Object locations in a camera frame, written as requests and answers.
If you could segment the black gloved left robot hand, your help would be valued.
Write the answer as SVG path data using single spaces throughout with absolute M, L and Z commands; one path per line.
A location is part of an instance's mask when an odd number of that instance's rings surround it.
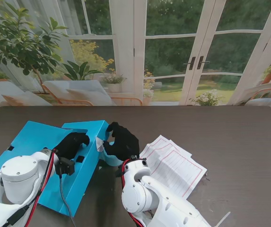
M 71 132 L 69 133 L 53 151 L 58 157 L 63 157 L 68 160 L 72 160 L 82 144 L 89 145 L 90 139 L 86 133 L 83 132 Z

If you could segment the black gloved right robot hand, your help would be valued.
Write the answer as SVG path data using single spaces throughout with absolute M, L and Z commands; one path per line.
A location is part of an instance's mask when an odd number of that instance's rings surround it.
M 108 125 L 107 132 L 112 132 L 114 144 L 103 141 L 107 155 L 116 156 L 119 160 L 125 161 L 132 156 L 140 156 L 139 140 L 128 129 L 120 126 L 117 122 Z

